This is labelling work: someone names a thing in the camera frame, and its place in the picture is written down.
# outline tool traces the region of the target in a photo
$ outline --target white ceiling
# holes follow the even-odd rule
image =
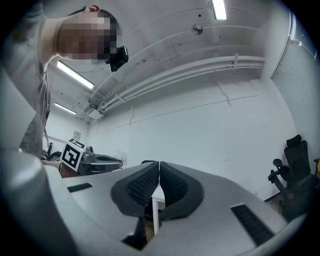
[[[63,60],[94,83],[93,89],[79,84],[56,68],[59,58],[49,66],[48,82],[52,102],[73,109],[77,117],[89,99],[107,102],[117,93],[149,77],[187,63],[223,56],[262,56],[254,37],[268,19],[268,1],[224,0],[226,20],[215,20],[209,0],[65,0],[44,6],[49,18],[59,18],[91,4],[112,13],[122,27],[122,44],[129,61],[112,73],[107,65]],[[203,26],[201,35],[191,27]]]

